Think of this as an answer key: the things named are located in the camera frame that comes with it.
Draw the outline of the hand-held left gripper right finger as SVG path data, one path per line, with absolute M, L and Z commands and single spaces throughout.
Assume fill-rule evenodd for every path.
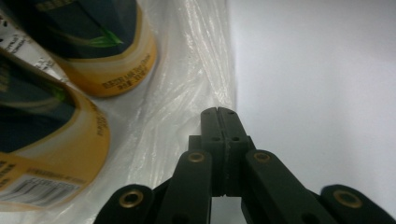
M 251 149 L 250 138 L 237 113 L 219 108 L 220 128 L 225 140 L 224 178 L 225 195 L 240 197 L 242 192 L 243 159 Z

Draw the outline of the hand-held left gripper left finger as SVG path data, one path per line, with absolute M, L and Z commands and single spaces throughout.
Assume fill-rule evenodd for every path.
M 189 136 L 188 150 L 204 150 L 212 157 L 212 195 L 224 194 L 223 154 L 224 137 L 219 124 L 219 112 L 215 107 L 201 113 L 201 134 Z

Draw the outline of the clear plastic bag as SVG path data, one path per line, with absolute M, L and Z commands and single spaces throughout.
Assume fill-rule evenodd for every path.
M 132 91 L 93 98 L 106 114 L 110 150 L 99 176 L 73 200 L 41 211 L 0 212 L 0 224 L 92 224 L 128 184 L 154 188 L 173 172 L 209 107 L 233 107 L 226 0 L 137 0 L 157 43 L 151 74 Z

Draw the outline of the yellow packet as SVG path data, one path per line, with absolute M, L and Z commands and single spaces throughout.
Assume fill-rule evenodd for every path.
M 91 100 L 0 49 L 0 212 L 70 201 L 97 177 L 109 143 Z

